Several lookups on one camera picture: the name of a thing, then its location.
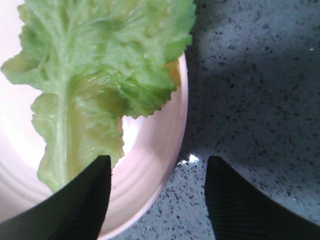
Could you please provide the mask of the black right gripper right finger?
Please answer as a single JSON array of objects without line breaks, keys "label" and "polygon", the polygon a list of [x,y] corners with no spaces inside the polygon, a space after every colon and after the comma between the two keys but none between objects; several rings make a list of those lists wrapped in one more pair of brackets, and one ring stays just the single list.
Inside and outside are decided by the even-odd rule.
[{"label": "black right gripper right finger", "polygon": [[320,227],[256,189],[219,156],[210,156],[205,204],[217,240],[318,240]]}]

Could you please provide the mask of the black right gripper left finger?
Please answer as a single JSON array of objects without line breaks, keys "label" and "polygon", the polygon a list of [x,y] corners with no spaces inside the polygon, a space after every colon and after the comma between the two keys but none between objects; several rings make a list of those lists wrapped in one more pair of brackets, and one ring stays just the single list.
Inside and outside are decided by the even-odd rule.
[{"label": "black right gripper left finger", "polygon": [[54,195],[0,224],[2,240],[96,240],[111,194],[111,158],[97,157]]}]

